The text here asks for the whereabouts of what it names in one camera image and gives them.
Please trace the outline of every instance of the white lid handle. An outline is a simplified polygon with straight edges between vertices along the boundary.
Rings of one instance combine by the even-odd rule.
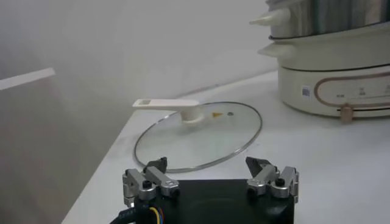
[[[258,19],[249,22],[261,26],[277,26],[290,20],[291,12],[289,9],[277,9],[262,14]]]
[[[133,108],[138,110],[179,111],[184,123],[193,124],[204,119],[204,114],[199,105],[200,103],[196,100],[138,99],[134,102]]]
[[[257,51],[258,54],[278,58],[279,60],[288,60],[296,55],[296,48],[290,44],[272,43],[263,49]]]

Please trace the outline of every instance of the lid handle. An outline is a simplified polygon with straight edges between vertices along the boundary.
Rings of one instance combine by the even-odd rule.
[[[138,99],[134,102],[133,108],[137,110],[179,111],[184,123],[193,124],[202,121],[205,117],[199,105],[200,103],[196,100]]]
[[[290,20],[291,12],[289,9],[277,9],[262,14],[258,19],[249,22],[250,25],[277,26]]]

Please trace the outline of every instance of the wire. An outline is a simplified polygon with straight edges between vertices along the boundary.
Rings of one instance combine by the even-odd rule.
[[[161,208],[158,208],[158,211],[160,211],[160,214],[161,214],[161,224],[162,224],[165,221],[164,213],[163,213],[163,210]]]
[[[151,211],[153,211],[154,214],[156,215],[157,224],[160,224],[160,214],[158,213],[157,209],[154,208],[154,207],[150,207],[149,209],[150,209]]]

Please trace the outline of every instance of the white table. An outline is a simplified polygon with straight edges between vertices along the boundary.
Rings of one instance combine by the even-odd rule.
[[[278,167],[294,166],[300,172],[296,223],[390,223],[390,119],[343,125],[338,119],[293,110],[278,99],[276,72],[185,98],[247,103],[261,113],[264,126],[245,152],[217,166],[172,174],[171,178],[250,178],[245,157],[266,158]],[[122,173],[140,168],[132,156],[134,143],[148,126],[168,113],[133,114],[64,224],[107,224],[126,208]]]

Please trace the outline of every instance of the white wall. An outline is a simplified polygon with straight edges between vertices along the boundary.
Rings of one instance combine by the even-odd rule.
[[[58,223],[136,98],[275,69],[256,54],[268,28],[248,25],[266,9],[262,0],[0,1],[0,79],[57,72],[0,92],[0,196],[12,199],[0,202],[0,222]]]

